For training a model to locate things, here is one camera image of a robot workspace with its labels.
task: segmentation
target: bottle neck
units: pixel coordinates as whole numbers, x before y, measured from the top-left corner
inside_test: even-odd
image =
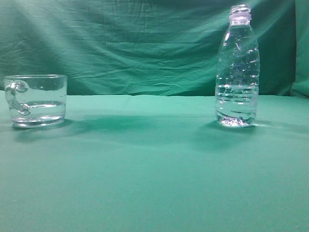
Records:
[[[230,25],[250,25],[251,14],[238,13],[230,15]]]

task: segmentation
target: green tablecloth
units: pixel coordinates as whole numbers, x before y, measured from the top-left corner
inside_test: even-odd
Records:
[[[260,96],[240,130],[214,97],[68,96],[32,130],[0,106],[1,232],[309,231],[307,99]]]

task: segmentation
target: glass mug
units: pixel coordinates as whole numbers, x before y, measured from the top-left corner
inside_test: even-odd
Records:
[[[14,127],[35,128],[64,121],[67,76],[20,75],[3,80]]]

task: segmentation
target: plastic water bottle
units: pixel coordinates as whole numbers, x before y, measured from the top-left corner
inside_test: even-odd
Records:
[[[256,116],[260,58],[250,12],[248,5],[231,8],[218,53],[216,115],[228,127],[250,126]]]

